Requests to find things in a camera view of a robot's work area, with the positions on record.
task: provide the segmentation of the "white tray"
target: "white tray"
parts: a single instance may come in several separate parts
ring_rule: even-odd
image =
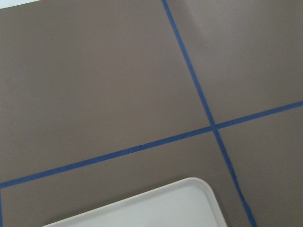
[[[45,227],[227,227],[211,187],[186,178]]]

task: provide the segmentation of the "blue painter's tape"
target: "blue painter's tape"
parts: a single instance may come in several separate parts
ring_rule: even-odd
[[[167,143],[175,142],[177,140],[183,140],[185,138],[200,135],[200,134],[209,132],[211,130],[212,130],[212,128],[210,126],[208,126],[208,127],[205,127],[205,128],[201,128],[201,129],[194,130],[194,131],[189,131],[189,132],[186,132],[186,133],[182,133],[182,134],[179,134],[179,135],[176,135],[176,136],[164,138],[164,139],[157,140],[157,141],[154,141],[154,142],[150,142],[150,143],[147,143],[147,144],[143,144],[143,145],[139,145],[139,146],[136,146],[136,147],[127,148],[127,149],[124,149],[124,150],[113,152],[113,153],[110,153],[110,154],[107,154],[107,155],[94,157],[94,158],[84,160],[84,161],[81,161],[81,162],[77,162],[77,163],[62,166],[62,167],[59,167],[59,168],[55,168],[55,169],[47,170],[47,171],[44,171],[44,172],[40,172],[40,173],[37,173],[37,174],[21,177],[21,178],[15,179],[15,180],[6,181],[6,182],[3,182],[3,183],[0,183],[0,188],[7,188],[7,187],[11,187],[11,186],[20,184],[20,183],[25,183],[25,182],[33,181],[33,180],[40,179],[40,178],[43,178],[43,177],[51,176],[51,175],[54,175],[54,174],[59,174],[59,173],[63,173],[63,172],[66,172],[66,171],[73,170],[73,169],[77,169],[77,168],[80,168],[80,167],[83,167],[83,166],[89,166],[89,165],[92,165],[92,164],[95,164],[95,163],[98,163],[98,162],[103,162],[103,161],[110,160],[110,159],[113,159],[113,158],[116,158],[116,157],[132,154],[132,153],[135,153],[135,152],[138,152],[138,151],[142,151],[142,150],[146,150],[146,149],[149,149],[149,148],[154,148],[154,147],[157,147],[157,146],[160,146],[160,145],[164,145],[164,144],[167,144]]]
[[[168,19],[169,19],[170,25],[171,25],[171,27],[172,27],[174,33],[175,33],[175,37],[176,37],[176,39],[177,39],[177,41],[178,41],[178,44],[179,44],[179,47],[180,47],[180,49],[181,49],[181,51],[182,51],[184,60],[185,60],[185,62],[186,62],[186,64],[187,64],[187,67],[188,67],[188,70],[189,70],[190,75],[191,75],[191,77],[192,77],[192,80],[193,80],[193,82],[194,82],[194,84],[195,84],[195,87],[196,87],[196,90],[197,90],[198,95],[199,95],[199,97],[200,97],[202,106],[203,106],[204,109],[205,109],[207,118],[208,118],[208,120],[209,120],[209,122],[210,122],[210,125],[214,126],[214,125],[215,125],[215,123],[214,123],[214,118],[213,118],[212,113],[211,113],[211,111],[210,111],[210,108],[209,108],[209,106],[208,106],[208,104],[207,104],[207,101],[206,101],[206,99],[205,99],[203,90],[202,90],[202,88],[201,88],[201,86],[200,86],[200,83],[199,83],[199,81],[198,81],[198,78],[197,78],[197,76],[196,76],[196,72],[195,72],[195,70],[194,70],[194,67],[193,67],[191,61],[190,61],[189,55],[188,55],[188,53],[187,53],[187,51],[186,51],[186,48],[185,48],[185,46],[184,46],[184,43],[183,43],[183,41],[182,41],[182,38],[181,38],[180,33],[179,33],[179,31],[178,31],[178,28],[177,28],[177,26],[176,26],[174,17],[173,17],[172,14],[171,14],[171,11],[170,11],[170,9],[169,9],[169,6],[168,6],[167,2],[166,2],[165,0],[162,0],[162,3],[163,3],[163,6],[164,6],[164,9],[165,9],[165,11],[166,11],[167,17],[168,17]]]
[[[3,227],[1,192],[0,192],[0,227]]]
[[[291,103],[291,104],[284,105],[284,106],[281,106],[281,107],[278,107],[278,108],[262,111],[260,113],[254,113],[254,114],[251,114],[251,115],[248,115],[248,116],[245,116],[245,117],[240,117],[240,118],[230,120],[230,121],[227,121],[227,122],[219,123],[219,124],[216,124],[216,128],[222,129],[222,128],[229,127],[229,126],[232,126],[232,125],[235,125],[235,124],[240,124],[240,123],[243,123],[243,122],[251,121],[251,120],[254,120],[254,119],[257,119],[257,118],[260,118],[260,117],[265,117],[265,116],[276,114],[276,113],[283,112],[283,111],[286,111],[286,110],[291,110],[291,109],[298,108],[298,107],[301,107],[301,106],[303,106],[303,101],[296,102],[296,103]]]
[[[231,174],[231,176],[232,176],[232,181],[233,181],[234,185],[236,186],[238,195],[239,195],[239,197],[240,197],[240,199],[241,199],[241,202],[242,202],[242,205],[243,205],[243,207],[244,207],[244,209],[245,209],[246,215],[247,215],[247,217],[248,217],[248,219],[249,219],[249,221],[250,221],[250,225],[251,225],[251,227],[257,227],[257,223],[256,223],[256,221],[255,221],[255,218],[254,218],[254,216],[253,216],[253,214],[252,214],[252,211],[251,211],[251,209],[250,209],[250,206],[249,206],[248,203],[246,202],[246,200],[245,200],[245,198],[244,198],[244,195],[243,195],[243,193],[242,193],[242,191],[241,191],[241,188],[240,188],[240,185],[239,185],[239,182],[238,182],[236,173],[235,173],[235,171],[234,171],[232,162],[231,162],[231,160],[230,160],[230,158],[229,158],[229,156],[228,156],[228,153],[227,153],[227,150],[226,150],[226,148],[225,148],[225,146],[224,146],[224,143],[223,143],[223,140],[222,140],[222,138],[221,138],[221,135],[220,135],[220,133],[219,133],[219,131],[218,131],[217,129],[214,130],[214,136],[215,136],[215,138],[216,138],[216,140],[217,140],[217,143],[218,143],[218,145],[219,145],[219,147],[220,147],[221,153],[222,153],[222,155],[223,155],[223,157],[224,157],[224,160],[225,160],[225,162],[226,162],[226,165],[227,165],[227,167],[228,167],[228,170],[229,170],[229,172],[230,172],[230,174]]]
[[[226,162],[226,164],[227,164],[227,167],[228,167],[228,169],[229,169],[229,172],[230,172],[230,174],[231,174],[231,176],[232,176],[232,180],[233,180],[233,182],[234,182],[234,184],[235,184],[235,186],[236,186],[238,195],[239,195],[239,197],[240,197],[240,199],[241,199],[241,201],[242,201],[243,207],[244,207],[245,212],[246,212],[246,214],[247,214],[247,217],[248,217],[248,219],[249,219],[249,221],[250,221],[250,225],[251,225],[252,227],[257,227],[257,223],[256,223],[256,221],[255,221],[255,219],[254,219],[254,216],[253,216],[253,214],[252,214],[252,212],[251,212],[251,209],[250,209],[248,203],[245,201],[245,198],[244,198],[244,196],[243,196],[243,193],[242,193],[242,191],[241,191],[241,189],[240,189],[240,186],[239,186],[239,183],[238,183],[238,180],[237,180],[235,171],[234,171],[233,166],[232,166],[232,162],[231,162],[231,160],[230,160],[230,158],[229,158],[229,156],[228,156],[228,154],[227,154],[227,150],[226,150],[226,148],[225,148],[225,146],[224,146],[224,144],[223,144],[221,135],[220,135],[218,129],[216,128],[216,125],[215,125],[215,122],[214,122],[213,115],[212,115],[211,110],[210,110],[210,108],[209,108],[209,106],[208,106],[208,103],[207,103],[207,101],[206,101],[205,95],[204,95],[204,93],[203,93],[203,91],[202,91],[202,87],[201,87],[200,84],[199,84],[199,81],[198,81],[198,79],[197,79],[197,76],[196,76],[194,67],[193,67],[193,65],[192,65],[192,63],[191,63],[191,61],[190,61],[190,58],[189,58],[188,53],[187,53],[187,51],[186,51],[186,48],[185,48],[185,46],[184,46],[184,44],[183,44],[183,41],[182,41],[182,38],[181,38],[180,33],[179,33],[179,31],[178,31],[178,28],[177,28],[177,26],[176,26],[175,20],[174,20],[174,18],[173,18],[173,16],[172,16],[172,13],[171,13],[171,11],[170,11],[170,9],[169,9],[169,6],[168,6],[166,0],[162,0],[162,3],[163,3],[163,6],[164,6],[164,9],[165,9],[165,11],[166,11],[167,17],[168,17],[168,19],[169,19],[169,21],[170,21],[171,27],[172,27],[172,29],[173,29],[173,31],[174,31],[174,33],[175,33],[176,39],[177,39],[178,44],[179,44],[179,46],[180,46],[180,49],[181,49],[181,51],[182,51],[182,54],[183,54],[184,60],[185,60],[185,62],[186,62],[186,64],[187,64],[187,67],[188,67],[188,69],[189,69],[190,75],[191,75],[191,77],[192,77],[192,79],[193,79],[193,82],[194,82],[195,87],[196,87],[196,89],[197,89],[197,92],[198,92],[198,94],[199,94],[199,97],[200,97],[200,100],[201,100],[201,102],[202,102],[202,105],[203,105],[203,107],[204,107],[204,109],[205,109],[207,118],[208,118],[208,120],[209,120],[209,122],[210,122],[210,125],[211,125],[212,129],[213,129],[213,132],[214,132],[215,138],[216,138],[216,140],[217,140],[217,143],[218,143],[218,145],[219,145],[219,147],[220,147],[221,153],[222,153],[222,155],[223,155],[223,157],[224,157],[224,160],[225,160],[225,162]]]

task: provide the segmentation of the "brown surface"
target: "brown surface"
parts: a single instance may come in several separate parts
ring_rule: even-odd
[[[1,182],[208,126],[161,2],[128,4],[0,10]]]
[[[303,2],[169,0],[216,122],[303,99]]]
[[[303,108],[220,130],[258,226],[303,223]]]
[[[301,1],[169,1],[216,122],[303,100]],[[0,182],[208,126],[161,1],[0,9]],[[260,227],[303,223],[303,108],[220,130]],[[41,227],[196,176],[248,219],[213,134],[1,189]]]

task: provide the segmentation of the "plastic tray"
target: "plastic tray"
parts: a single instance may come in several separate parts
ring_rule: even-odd
[[[45,227],[227,227],[211,187],[186,178]]]

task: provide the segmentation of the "taupe painted surface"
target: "taupe painted surface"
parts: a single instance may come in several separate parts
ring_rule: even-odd
[[[301,1],[169,1],[216,122],[303,100]],[[0,10],[0,182],[209,126],[161,1]],[[260,227],[302,215],[302,108],[221,129]],[[196,176],[250,226],[213,134],[1,189],[40,227]]]

